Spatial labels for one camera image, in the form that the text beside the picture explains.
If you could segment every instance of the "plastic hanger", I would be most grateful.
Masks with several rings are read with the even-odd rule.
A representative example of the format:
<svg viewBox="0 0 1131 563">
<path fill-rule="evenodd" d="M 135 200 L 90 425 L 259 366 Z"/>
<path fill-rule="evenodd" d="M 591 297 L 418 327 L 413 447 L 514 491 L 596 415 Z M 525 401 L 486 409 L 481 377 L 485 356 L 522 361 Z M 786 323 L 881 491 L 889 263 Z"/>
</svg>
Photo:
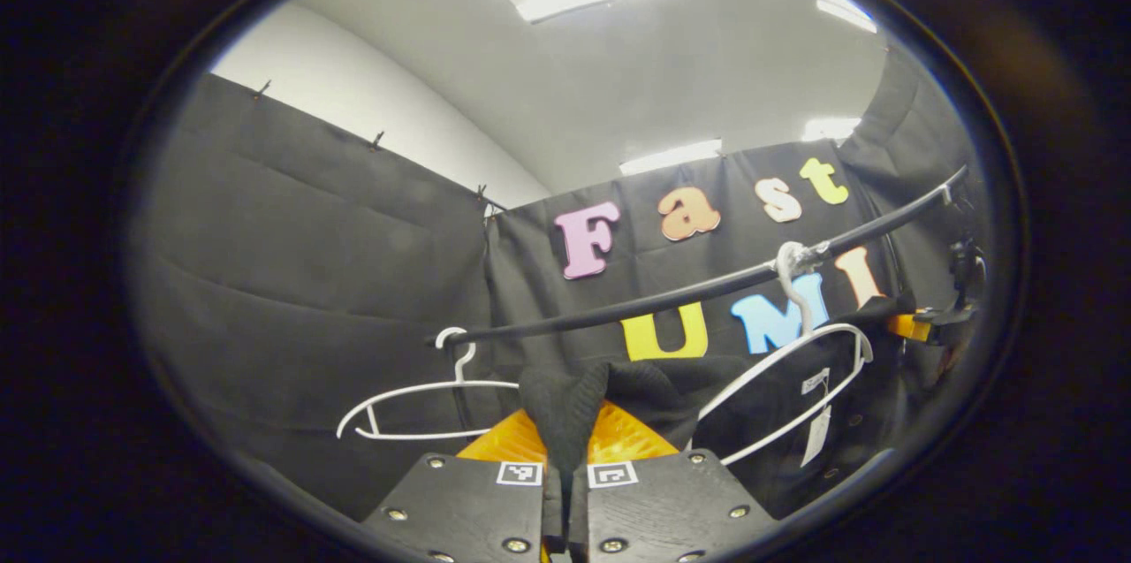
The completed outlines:
<svg viewBox="0 0 1131 563">
<path fill-rule="evenodd" d="M 449 326 L 448 329 L 441 330 L 440 335 L 437 335 L 435 348 L 442 349 L 443 341 L 446 340 L 446 338 L 448 338 L 448 335 L 455 335 L 455 334 L 466 334 L 466 331 L 464 329 L 458 328 L 457 326 Z M 349 421 L 356 414 L 360 414 L 362 410 L 366 412 L 369 416 L 371 431 L 366 431 L 360 426 L 354 427 L 354 431 L 356 431 L 357 434 L 361 435 L 362 438 L 368 438 L 371 440 L 394 440 L 394 441 L 452 440 L 457 438 L 474 438 L 476 435 L 482 435 L 489 432 L 490 428 L 483 428 L 480 431 L 460 431 L 458 433 L 423 433 L 423 434 L 412 434 L 412 435 L 388 435 L 381 433 L 381 431 L 378 428 L 377 414 L 373 413 L 373 405 L 375 405 L 377 402 L 383 402 L 386 400 L 390 400 L 392 398 L 398 397 L 399 395 L 418 393 L 421 391 L 437 391 L 440 389 L 465 389 L 465 387 L 497 387 L 497 389 L 516 389 L 516 390 L 518 389 L 518 384 L 515 384 L 513 382 L 494 382 L 490 381 L 489 379 L 470 379 L 470 381 L 468 381 L 468 379 L 464 379 L 464 365 L 466 365 L 468 362 L 472 362 L 472 358 L 475 357 L 475 343 L 469 343 L 468 346 L 470 348 L 467 349 L 467 353 L 464 354 L 464 357 L 458 358 L 458 361 L 456 361 L 456 379 L 454 379 L 454 381 L 434 382 L 432 384 L 418 384 L 416 387 L 404 387 L 404 389 L 397 389 L 395 391 L 375 395 L 375 397 L 372 397 L 363 402 L 360 402 L 360 405 L 354 407 L 353 410 L 347 413 L 345 417 L 342 418 L 342 422 L 338 424 L 338 431 L 337 431 L 338 439 L 342 439 L 342 432 L 345 430 L 347 423 L 349 423 Z"/>
<path fill-rule="evenodd" d="M 817 340 L 817 338 L 823 338 L 824 335 L 837 334 L 840 332 L 840 330 L 845 330 L 848 334 L 853 334 L 856 341 L 856 344 L 854 345 L 855 358 L 853 358 L 853 371 L 851 374 L 848 374 L 847 378 L 844 379 L 844 381 L 840 382 L 840 384 L 837 384 L 837 387 L 831 391 L 828 390 L 828 382 L 826 382 L 827 393 L 824 395 L 823 398 L 821 398 L 821 401 L 815 402 L 815 405 L 810 407 L 809 410 L 802 413 L 801 415 L 797 415 L 797 417 L 795 417 L 792 422 L 788 422 L 785 426 L 780 426 L 780 428 L 778 428 L 777 431 L 766 435 L 765 438 L 758 440 L 754 443 L 751 443 L 750 445 L 740 451 L 735 451 L 734 454 L 731 454 L 719 460 L 720 462 L 723 462 L 724 466 L 731 465 L 732 462 L 735 462 L 739 459 L 750 456 L 751 453 L 753 453 L 753 451 L 760 450 L 762 447 L 780 438 L 782 435 L 788 433 L 788 431 L 793 431 L 794 428 L 796 428 L 796 426 L 800 426 L 801 423 L 804 423 L 809 417 L 812 417 L 812 415 L 817 415 L 818 413 L 820 413 L 820 410 L 823 410 L 824 406 L 828 406 L 828 402 L 831 402 L 832 398 L 836 398 L 837 393 L 840 393 L 840 391 L 843 391 L 845 387 L 847 387 L 853 381 L 853 379 L 856 378 L 856 374 L 860 374 L 860 371 L 864 367 L 864 364 L 872 362 L 873 358 L 872 343 L 869 343 L 867 337 L 864 335 L 863 330 L 857 329 L 856 326 L 829 324 L 829 326 L 823 326 L 820 329 L 813 330 L 813 314 L 812 310 L 810 310 L 809 308 L 809 302 L 805 302 L 805 298 L 802 296 L 802 294 L 797 293 L 796 289 L 793 288 L 793 274 L 801 272 L 802 269 L 797 269 L 797 261 L 800 260 L 800 258 L 802 258 L 802 254 L 804 252 L 805 252 L 805 246 L 803 244 L 800 244 L 800 242 L 786 242 L 786 244 L 782 245 L 782 248 L 778 250 L 777 260 L 775 261 L 776 270 L 778 272 L 778 280 L 782 283 L 782 289 L 785 291 L 786 296 L 791 298 L 791 301 L 796 302 L 797 306 L 800 306 L 801 337 L 796 338 L 796 340 L 792 343 L 788 343 L 788 345 L 786 346 L 782 346 L 782 348 L 775 350 L 770 355 L 770 357 L 765 358 L 765 361 L 759 362 L 754 366 L 751 366 L 751 369 L 749 369 L 745 373 L 740 374 L 737 379 L 735 379 L 729 384 L 724 387 L 724 389 L 719 391 L 718 395 L 715 395 L 715 397 L 711 398 L 711 400 L 707 402 L 707 405 L 703 406 L 702 409 L 699 410 L 699 419 L 702 421 L 705 417 L 707 417 L 707 415 L 711 413 L 711 410 L 715 410 L 716 407 L 719 407 L 719 405 L 729 399 L 732 395 L 739 392 L 739 390 L 741 390 L 743 387 L 753 381 L 753 379 L 758 378 L 760 374 L 765 373 L 765 371 L 768 371 L 771 366 L 779 363 L 784 358 L 788 357 L 789 354 L 793 354 L 796 349 L 801 349 L 804 346 L 810 345 L 810 343 Z"/>
</svg>

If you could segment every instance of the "hanger hook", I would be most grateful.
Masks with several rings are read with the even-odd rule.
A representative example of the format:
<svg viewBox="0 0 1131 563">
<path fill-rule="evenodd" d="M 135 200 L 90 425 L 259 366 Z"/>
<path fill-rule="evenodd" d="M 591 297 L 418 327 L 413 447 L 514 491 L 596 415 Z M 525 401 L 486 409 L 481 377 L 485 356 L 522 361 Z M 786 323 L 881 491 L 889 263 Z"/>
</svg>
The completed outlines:
<svg viewBox="0 0 1131 563">
<path fill-rule="evenodd" d="M 778 250 L 778 255 L 774 261 L 774 268 L 778 272 L 778 280 L 782 283 L 785 296 L 796 302 L 801 309 L 801 335 L 803 337 L 813 332 L 813 311 L 809 308 L 809 301 L 793 288 L 793 274 L 803 271 L 803 269 L 798 268 L 798 263 L 805 252 L 808 252 L 808 248 L 801 244 L 801 242 L 783 242 L 782 248 Z"/>
<path fill-rule="evenodd" d="M 455 334 L 467 334 L 467 330 L 460 329 L 457 326 L 449 326 L 449 328 L 441 330 L 440 335 L 437 335 L 435 348 L 442 349 L 443 341 L 448 339 L 448 335 Z M 457 358 L 456 361 L 456 382 L 464 381 L 464 365 L 472 362 L 473 357 L 475 357 L 475 343 L 468 343 L 467 353 L 464 354 L 464 357 Z"/>
</svg>

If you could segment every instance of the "white tag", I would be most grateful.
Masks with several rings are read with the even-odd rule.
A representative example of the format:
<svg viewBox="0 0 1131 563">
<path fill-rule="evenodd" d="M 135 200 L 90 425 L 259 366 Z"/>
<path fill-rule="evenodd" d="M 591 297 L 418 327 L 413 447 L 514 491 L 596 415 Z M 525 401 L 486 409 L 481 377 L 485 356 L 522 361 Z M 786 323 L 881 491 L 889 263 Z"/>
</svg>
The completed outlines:
<svg viewBox="0 0 1131 563">
<path fill-rule="evenodd" d="M 829 434 L 830 419 L 832 419 L 832 405 L 824 407 L 824 410 L 809 423 L 809 443 L 805 443 L 805 457 L 801 458 L 801 467 L 804 468 L 824 448 L 824 436 Z"/>
<path fill-rule="evenodd" d="M 824 366 L 824 369 L 822 369 L 820 371 L 820 373 L 817 373 L 812 378 L 805 379 L 805 381 L 801 383 L 801 395 L 809 393 L 810 391 L 812 391 L 813 389 L 815 389 L 815 387 L 819 386 L 820 382 L 824 382 L 826 379 L 829 379 L 829 367 L 828 366 Z"/>
</svg>

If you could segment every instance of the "wall hook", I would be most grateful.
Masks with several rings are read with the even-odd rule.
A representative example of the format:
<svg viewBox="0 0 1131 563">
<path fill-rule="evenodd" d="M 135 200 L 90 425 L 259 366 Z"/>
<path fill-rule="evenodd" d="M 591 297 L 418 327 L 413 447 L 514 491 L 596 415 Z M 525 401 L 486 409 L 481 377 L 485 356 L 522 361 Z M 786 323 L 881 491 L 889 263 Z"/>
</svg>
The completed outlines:
<svg viewBox="0 0 1131 563">
<path fill-rule="evenodd" d="M 271 85 L 271 80 L 267 79 L 267 84 L 264 84 L 264 87 L 259 88 L 259 92 L 256 93 L 256 95 L 252 96 L 251 99 L 259 101 L 259 97 L 264 95 L 264 92 L 267 92 L 267 87 L 270 87 L 270 85 Z"/>
</svg>

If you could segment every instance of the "clothes rail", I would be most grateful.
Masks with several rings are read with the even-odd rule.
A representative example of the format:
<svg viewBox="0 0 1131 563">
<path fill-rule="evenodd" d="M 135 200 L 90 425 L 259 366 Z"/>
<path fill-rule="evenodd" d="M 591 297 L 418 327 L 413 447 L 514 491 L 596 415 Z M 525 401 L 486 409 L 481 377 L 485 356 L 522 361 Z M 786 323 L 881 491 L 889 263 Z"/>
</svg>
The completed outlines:
<svg viewBox="0 0 1131 563">
<path fill-rule="evenodd" d="M 893 228 L 903 227 L 908 222 L 914 220 L 920 214 L 925 213 L 936 200 L 942 200 L 944 205 L 952 203 L 951 189 L 966 177 L 969 168 L 962 165 L 958 172 L 948 177 L 943 184 L 933 189 L 929 193 L 916 198 L 910 203 L 884 214 L 875 220 L 869 220 L 860 227 L 848 229 L 840 236 L 831 237 L 829 241 L 820 241 L 811 248 L 805 248 L 798 257 L 800 268 L 814 266 L 827 261 L 829 258 L 840 255 L 855 249 L 857 245 L 872 241 L 874 237 L 883 236 L 884 233 L 892 232 Z M 466 334 L 449 335 L 444 338 L 444 348 L 465 345 L 465 343 L 477 343 L 482 340 L 499 340 L 499 338 L 526 338 L 529 335 L 556 334 L 561 330 L 585 329 L 589 326 L 608 324 L 619 322 L 625 318 L 637 318 L 641 314 L 662 312 L 663 310 L 676 309 L 690 302 L 705 301 L 707 297 L 725 296 L 745 289 L 746 286 L 758 285 L 760 282 L 774 280 L 777 277 L 774 261 L 765 261 L 752 268 L 740 269 L 736 272 L 725 274 L 725 276 L 713 277 L 710 280 L 697 282 L 694 285 L 682 286 L 680 289 L 671 289 L 654 296 L 636 297 L 633 301 L 619 302 L 615 305 L 599 306 L 578 314 L 561 314 L 560 317 L 546 318 L 537 322 L 525 322 L 525 324 L 497 326 L 493 329 L 468 330 Z M 429 338 L 428 345 L 432 346 L 435 338 Z"/>
<path fill-rule="evenodd" d="M 481 193 L 480 198 L 482 198 L 482 200 L 485 200 L 485 201 L 487 201 L 487 205 L 493 205 L 493 206 L 495 206 L 495 208 L 497 208 L 497 209 L 498 209 L 498 210 L 499 210 L 500 213 L 506 213 L 506 211 L 507 211 L 507 208 L 504 208 L 503 206 L 501 206 L 501 205 L 499 205 L 499 203 L 495 203 L 495 201 L 493 201 L 493 200 L 490 200 L 490 198 L 487 198 L 487 197 L 484 197 L 484 196 L 482 196 L 482 193 Z"/>
</svg>

